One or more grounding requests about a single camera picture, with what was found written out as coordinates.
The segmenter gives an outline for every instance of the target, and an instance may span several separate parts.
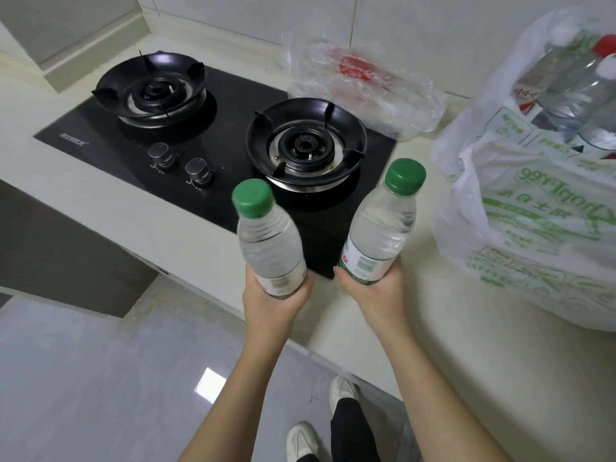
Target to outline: red cap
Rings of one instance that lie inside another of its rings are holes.
[[[593,47],[593,53],[601,58],[616,53],[616,34],[603,36],[597,45]]]

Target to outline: plastic water bottle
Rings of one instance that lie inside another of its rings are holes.
[[[270,186],[256,178],[237,185],[232,200],[244,260],[268,294],[291,296],[306,276],[302,240],[291,216],[276,204]]]
[[[616,53],[616,34],[603,36],[589,53],[581,55],[562,69],[529,109],[528,119],[532,120],[544,108],[553,108],[567,89],[575,87],[582,79],[593,73],[599,63],[612,53]]]
[[[541,129],[559,131],[569,141],[597,108],[613,98],[616,98],[616,54],[605,57],[593,73],[543,108],[532,123]]]
[[[569,22],[554,27],[544,55],[523,75],[513,88],[513,96],[522,112],[532,107],[559,71],[573,61],[567,47],[580,33],[581,27]]]
[[[591,159],[616,151],[616,100],[598,109],[569,145]]]
[[[423,165],[397,159],[385,182],[359,205],[338,262],[355,280],[370,285],[385,276],[408,240],[415,223],[415,194],[425,180]]]

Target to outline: hand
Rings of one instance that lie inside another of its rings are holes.
[[[334,274],[346,293],[351,295],[381,344],[390,339],[412,337],[405,310],[404,272],[400,256],[379,282],[364,285],[353,279],[342,267],[335,266]]]
[[[246,317],[246,353],[278,358],[291,333],[293,320],[310,296],[313,283],[314,278],[308,275],[296,293],[279,300],[263,290],[252,269],[246,265],[246,287],[242,294]]]

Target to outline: stove knob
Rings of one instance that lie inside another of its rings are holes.
[[[161,169],[169,169],[175,164],[175,156],[165,143],[156,143],[148,150],[148,155]]]
[[[193,184],[197,186],[206,185],[212,178],[212,172],[210,172],[207,163],[199,157],[192,159],[186,164],[186,172],[189,174]]]

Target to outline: white sneaker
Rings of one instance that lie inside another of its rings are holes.
[[[297,462],[308,454],[317,455],[319,443],[310,423],[305,421],[291,428],[287,434],[287,461]]]
[[[343,397],[350,397],[357,400],[357,396],[358,393],[355,384],[344,376],[336,376],[329,385],[329,409],[331,410],[331,414],[334,415],[338,400]]]

